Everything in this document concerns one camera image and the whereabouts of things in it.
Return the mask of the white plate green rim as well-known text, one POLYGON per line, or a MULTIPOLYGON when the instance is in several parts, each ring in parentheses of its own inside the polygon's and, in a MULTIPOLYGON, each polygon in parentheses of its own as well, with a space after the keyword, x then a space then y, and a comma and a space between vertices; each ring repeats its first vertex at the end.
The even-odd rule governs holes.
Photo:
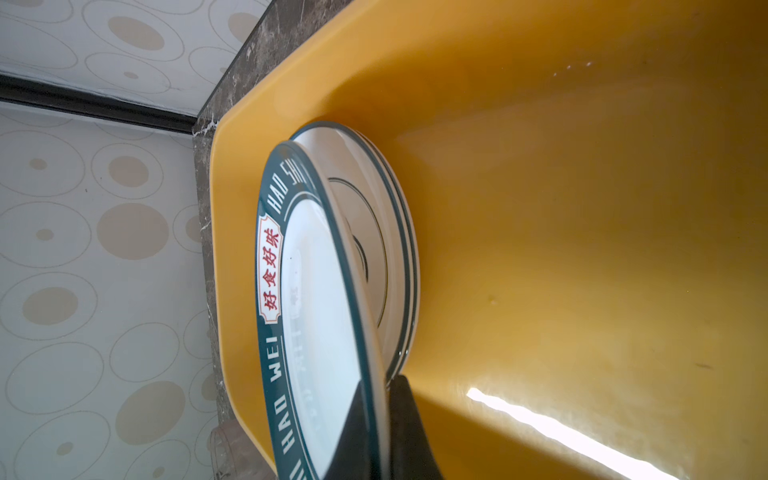
POLYGON ((383 364, 352 235, 328 181, 295 142, 268 157, 255 241, 258 348, 278 476, 324 479, 361 384, 374 465, 389 478, 383 364))

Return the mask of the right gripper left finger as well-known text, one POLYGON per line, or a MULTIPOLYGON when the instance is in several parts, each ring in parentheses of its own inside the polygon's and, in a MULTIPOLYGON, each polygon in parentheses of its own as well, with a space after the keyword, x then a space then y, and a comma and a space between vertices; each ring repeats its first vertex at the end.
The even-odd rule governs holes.
POLYGON ((362 386, 358 384, 324 479, 379 479, 369 437, 362 386))

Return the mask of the white plate quatrefoil pattern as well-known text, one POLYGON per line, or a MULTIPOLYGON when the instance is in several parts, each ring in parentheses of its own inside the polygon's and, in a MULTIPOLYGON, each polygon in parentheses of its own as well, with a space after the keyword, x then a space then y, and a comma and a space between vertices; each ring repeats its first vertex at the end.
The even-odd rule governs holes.
POLYGON ((290 139, 318 162, 352 234, 390 383, 406 365, 420 308, 419 252, 406 196, 383 153, 357 130, 317 121, 290 139))

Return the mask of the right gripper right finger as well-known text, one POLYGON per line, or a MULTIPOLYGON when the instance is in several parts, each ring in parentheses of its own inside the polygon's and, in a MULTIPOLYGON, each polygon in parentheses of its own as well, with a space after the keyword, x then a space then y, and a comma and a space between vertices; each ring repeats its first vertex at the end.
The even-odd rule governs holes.
POLYGON ((389 389, 392 479, 443 479, 410 384, 395 376, 389 389))

